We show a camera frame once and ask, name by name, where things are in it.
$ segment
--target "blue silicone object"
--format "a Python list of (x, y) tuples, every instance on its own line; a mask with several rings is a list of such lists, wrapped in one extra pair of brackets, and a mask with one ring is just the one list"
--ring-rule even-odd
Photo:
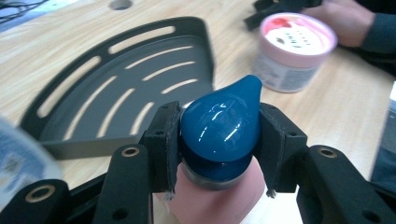
[(188, 148), (214, 162), (237, 161), (249, 154), (260, 134), (261, 89), (261, 81), (248, 75), (191, 103), (181, 119)]

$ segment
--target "black plastic tray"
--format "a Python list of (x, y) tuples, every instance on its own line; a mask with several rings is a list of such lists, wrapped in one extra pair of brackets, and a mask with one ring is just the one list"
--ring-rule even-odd
[[(125, 137), (137, 143), (159, 106), (185, 105), (213, 91), (213, 71), (202, 20), (156, 21), (116, 35), (70, 63), (36, 97), (21, 127), (44, 147)], [(176, 88), (177, 83), (184, 85)], [(78, 155), (51, 147), (49, 152), (68, 159), (115, 149)]]

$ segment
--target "wooden desk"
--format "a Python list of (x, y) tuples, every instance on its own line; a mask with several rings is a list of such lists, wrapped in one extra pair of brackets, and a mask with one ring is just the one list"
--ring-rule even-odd
[[(113, 35), (151, 21), (194, 16), (206, 21), (216, 60), (216, 89), (251, 72), (258, 33), (243, 19), (254, 1), (135, 0), (125, 10), (110, 1), (79, 1), (0, 34), (0, 114), (18, 124), (27, 106), (62, 68)], [(307, 135), (308, 145), (342, 150), (369, 178), (389, 104), (393, 77), (336, 49), (313, 82), (297, 93), (262, 89)], [(106, 171), (109, 158), (60, 161), (70, 188)], [(156, 202), (156, 223), (176, 223)]]

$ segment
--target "sleeve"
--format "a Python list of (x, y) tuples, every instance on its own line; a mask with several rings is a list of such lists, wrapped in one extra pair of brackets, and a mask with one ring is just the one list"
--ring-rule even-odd
[(376, 13), (375, 21), (361, 49), (379, 54), (396, 53), (396, 15)]

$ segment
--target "cable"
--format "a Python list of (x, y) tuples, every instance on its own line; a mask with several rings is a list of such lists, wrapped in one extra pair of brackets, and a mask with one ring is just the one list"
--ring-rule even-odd
[(26, 14), (26, 12), (39, 7), (45, 2), (48, 2), (49, 0), (42, 0), (36, 3), (24, 3), (24, 2), (11, 2), (11, 3), (5, 3), (5, 1), (0, 2), (0, 10), (8, 9), (8, 8), (13, 8), (17, 9), (18, 12), (12, 13), (6, 16), (0, 16), (0, 24), (5, 23), (8, 21), (12, 21), (18, 17), (23, 16)]

